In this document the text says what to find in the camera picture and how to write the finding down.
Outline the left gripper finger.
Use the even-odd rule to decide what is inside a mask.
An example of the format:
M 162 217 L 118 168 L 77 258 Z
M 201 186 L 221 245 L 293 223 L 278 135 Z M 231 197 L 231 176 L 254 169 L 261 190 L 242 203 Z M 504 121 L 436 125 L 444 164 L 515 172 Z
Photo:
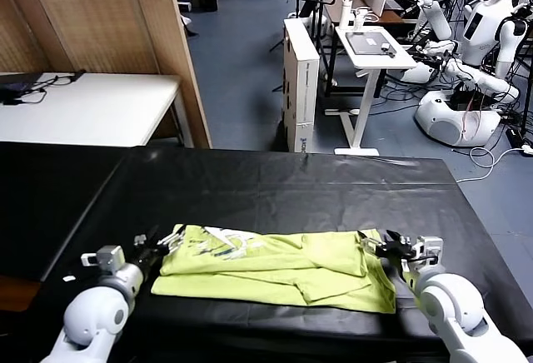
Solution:
M 137 234 L 133 238 L 134 246 L 150 246 L 157 241 L 159 225 L 150 227 L 147 231 Z
M 182 232 L 171 233 L 157 242 L 157 250 L 160 254 L 172 254 L 180 247 L 182 239 Z

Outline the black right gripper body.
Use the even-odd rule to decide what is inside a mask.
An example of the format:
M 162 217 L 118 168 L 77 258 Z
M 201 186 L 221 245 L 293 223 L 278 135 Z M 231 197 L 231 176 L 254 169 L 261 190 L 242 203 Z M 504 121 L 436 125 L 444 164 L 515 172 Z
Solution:
M 387 259 L 397 271 L 403 271 L 405 263 L 415 257 L 410 248 L 396 246 L 377 246 L 375 253 L 377 257 Z

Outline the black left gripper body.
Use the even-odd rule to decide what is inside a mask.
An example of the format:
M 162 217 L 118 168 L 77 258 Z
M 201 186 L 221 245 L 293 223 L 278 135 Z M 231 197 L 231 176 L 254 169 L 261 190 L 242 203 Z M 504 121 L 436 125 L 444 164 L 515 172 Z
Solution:
M 142 246 L 133 250 L 127 261 L 136 266 L 142 274 L 149 274 L 152 267 L 164 256 L 165 249 Z

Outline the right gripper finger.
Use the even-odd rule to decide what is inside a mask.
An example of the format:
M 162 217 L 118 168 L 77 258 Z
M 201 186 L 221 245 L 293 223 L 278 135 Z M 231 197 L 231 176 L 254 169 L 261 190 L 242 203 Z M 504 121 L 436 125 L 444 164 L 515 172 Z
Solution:
M 411 249 L 411 241 L 408 236 L 403 236 L 401 233 L 393 230 L 386 230 L 386 234 L 386 244 L 389 249 L 402 251 L 409 251 Z
M 366 235 L 364 232 L 357 232 L 361 248 L 365 253 L 376 256 L 377 240 L 371 236 Z

